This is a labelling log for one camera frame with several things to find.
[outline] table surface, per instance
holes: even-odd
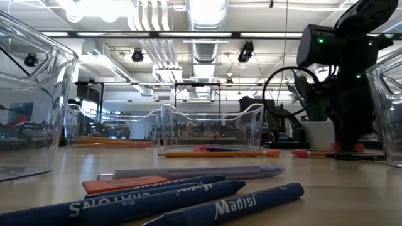
[[[30,179],[0,183],[0,212],[83,199],[81,182],[118,168],[157,168],[276,163],[285,172],[276,178],[245,180],[239,193],[299,182],[304,196],[295,202],[256,213],[226,225],[326,226],[401,225],[402,169],[381,162],[330,158],[180,158],[157,157],[144,149],[59,149],[54,170]],[[125,225],[141,225],[151,218]]]

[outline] transparent plastic bin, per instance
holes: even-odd
[[[0,11],[0,181],[53,169],[77,60]]]
[[[402,167],[402,48],[367,71],[387,163]]]
[[[160,152],[192,151],[198,145],[259,150],[263,112],[263,104],[253,104],[239,113],[184,113],[171,104],[163,104]]]
[[[145,116],[89,114],[69,104],[65,134],[70,148],[152,148],[160,141],[160,109]]]

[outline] pencil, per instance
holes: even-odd
[[[159,154],[159,156],[163,156],[166,158],[196,158],[196,157],[257,157],[257,156],[266,156],[266,157],[278,157],[280,151],[279,150],[266,150],[266,151],[224,151],[224,152],[205,152],[205,153],[197,153],[197,152],[179,152],[179,153],[165,153]]]

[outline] orange eraser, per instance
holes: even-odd
[[[168,181],[169,179],[160,176],[141,176],[136,178],[116,179],[116,180],[95,180],[84,181],[82,186],[86,190],[87,194],[96,194],[106,191],[114,191],[125,188],[133,188],[136,186],[150,185],[153,183],[161,183]]]

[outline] blue crayon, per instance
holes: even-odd
[[[83,208],[80,212],[81,224],[98,226],[124,223],[233,195],[245,185],[243,181],[221,181]]]
[[[267,208],[292,202],[304,194],[299,183],[290,183],[247,195],[237,196],[164,213],[143,226],[204,226],[244,217]]]
[[[84,207],[93,207],[96,205],[116,202],[121,200],[132,200],[148,195],[174,191],[177,189],[198,186],[199,183],[187,183],[181,185],[173,185],[162,188],[152,188],[142,191],[134,191],[131,193],[117,194],[92,198],[88,200],[79,200],[75,202],[61,203],[49,205],[45,207],[37,207],[16,212],[4,213],[0,215],[1,226],[54,226],[54,225],[79,225],[79,213]]]
[[[138,187],[134,187],[134,188],[127,188],[127,189],[116,190],[116,191],[102,192],[102,193],[93,194],[93,195],[86,195],[84,199],[103,197],[103,196],[107,196],[107,195],[117,195],[117,194],[121,194],[121,193],[141,191],[141,190],[150,189],[150,188],[161,188],[161,187],[171,186],[171,185],[180,185],[180,184],[184,184],[184,183],[215,183],[215,182],[220,182],[223,180],[225,180],[225,177],[218,176],[218,175],[197,176],[197,177],[193,177],[193,178],[171,180],[171,181],[166,181],[166,182],[162,182],[162,183],[155,183],[152,185],[143,185],[143,186],[138,186]]]

